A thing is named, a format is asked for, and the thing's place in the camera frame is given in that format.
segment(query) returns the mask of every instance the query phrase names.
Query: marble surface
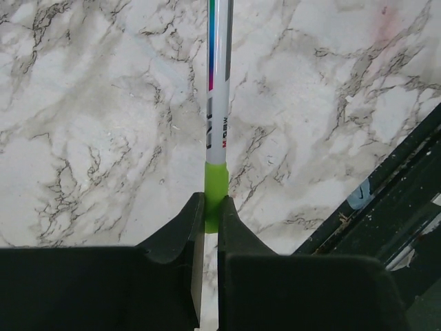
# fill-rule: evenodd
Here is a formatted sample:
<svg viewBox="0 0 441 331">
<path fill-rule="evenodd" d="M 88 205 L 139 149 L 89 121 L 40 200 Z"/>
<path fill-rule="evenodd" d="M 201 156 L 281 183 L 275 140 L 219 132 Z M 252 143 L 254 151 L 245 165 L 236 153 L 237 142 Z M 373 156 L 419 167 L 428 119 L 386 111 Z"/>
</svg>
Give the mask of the marble surface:
<svg viewBox="0 0 441 331">
<path fill-rule="evenodd" d="M 290 253 L 441 102 L 441 1 L 234 6 L 230 194 Z M 0 3 L 0 245 L 136 244 L 203 189 L 205 35 L 204 0 Z"/>
</svg>

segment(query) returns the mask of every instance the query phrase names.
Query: lime green grip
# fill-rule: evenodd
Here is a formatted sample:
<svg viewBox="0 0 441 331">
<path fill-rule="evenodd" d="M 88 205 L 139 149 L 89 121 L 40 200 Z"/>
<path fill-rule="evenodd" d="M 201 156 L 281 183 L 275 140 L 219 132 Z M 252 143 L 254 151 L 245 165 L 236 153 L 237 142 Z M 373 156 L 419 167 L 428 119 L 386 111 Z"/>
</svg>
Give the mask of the lime green grip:
<svg viewBox="0 0 441 331">
<path fill-rule="evenodd" d="M 205 233 L 218 232 L 221 203 L 227 195 L 227 164 L 205 162 Z"/>
</svg>

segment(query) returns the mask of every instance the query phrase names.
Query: white marble table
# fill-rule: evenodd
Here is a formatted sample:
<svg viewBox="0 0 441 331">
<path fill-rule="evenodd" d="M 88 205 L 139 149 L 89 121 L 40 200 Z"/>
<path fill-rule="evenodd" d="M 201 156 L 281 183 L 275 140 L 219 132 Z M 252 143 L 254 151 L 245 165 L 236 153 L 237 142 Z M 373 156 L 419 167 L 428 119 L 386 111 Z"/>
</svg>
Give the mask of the white marble table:
<svg viewBox="0 0 441 331">
<path fill-rule="evenodd" d="M 437 0 L 235 1 L 230 194 L 271 248 L 441 102 L 439 31 Z M 205 35 L 203 0 L 1 2 L 0 245 L 136 244 L 203 189 Z"/>
</svg>

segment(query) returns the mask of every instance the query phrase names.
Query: blue paint spot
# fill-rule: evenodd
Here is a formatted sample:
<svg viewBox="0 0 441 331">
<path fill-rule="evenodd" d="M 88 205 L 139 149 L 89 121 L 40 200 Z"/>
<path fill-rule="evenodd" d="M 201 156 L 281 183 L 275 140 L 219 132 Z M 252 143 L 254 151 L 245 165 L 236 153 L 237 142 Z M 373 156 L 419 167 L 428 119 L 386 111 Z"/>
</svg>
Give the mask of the blue paint spot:
<svg viewBox="0 0 441 331">
<path fill-rule="evenodd" d="M 346 201 L 352 209 L 359 210 L 365 207 L 371 200 L 371 186 L 369 178 L 367 178 L 347 197 Z"/>
</svg>

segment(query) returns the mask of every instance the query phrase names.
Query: multicolored stripe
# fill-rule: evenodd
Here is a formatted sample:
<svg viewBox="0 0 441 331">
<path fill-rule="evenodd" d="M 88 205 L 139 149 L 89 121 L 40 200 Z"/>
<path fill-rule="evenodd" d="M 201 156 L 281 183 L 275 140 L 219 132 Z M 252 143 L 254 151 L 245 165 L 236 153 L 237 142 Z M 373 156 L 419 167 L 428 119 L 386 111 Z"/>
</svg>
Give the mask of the multicolored stripe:
<svg viewBox="0 0 441 331">
<path fill-rule="evenodd" d="M 209 32 L 209 59 L 208 59 L 208 90 L 213 90 L 214 84 L 214 0 L 209 0 L 208 32 Z"/>
</svg>

